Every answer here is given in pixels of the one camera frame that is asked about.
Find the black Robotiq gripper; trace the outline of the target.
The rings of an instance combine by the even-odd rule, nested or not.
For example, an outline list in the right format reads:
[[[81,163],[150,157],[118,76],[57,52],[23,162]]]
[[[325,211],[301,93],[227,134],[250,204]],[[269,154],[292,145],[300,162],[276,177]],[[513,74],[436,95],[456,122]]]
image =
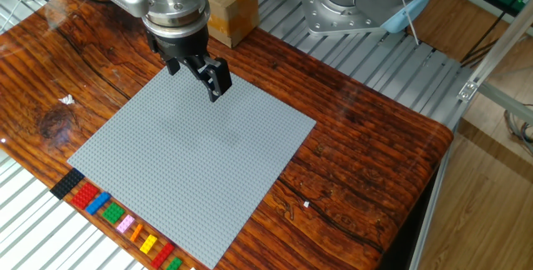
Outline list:
[[[185,37],[165,37],[161,32],[154,32],[148,26],[145,26],[145,29],[150,49],[162,56],[169,74],[174,76],[181,69],[177,58],[183,58],[182,64],[206,87],[212,103],[232,86],[227,61],[221,57],[212,58],[208,55],[207,25]]]

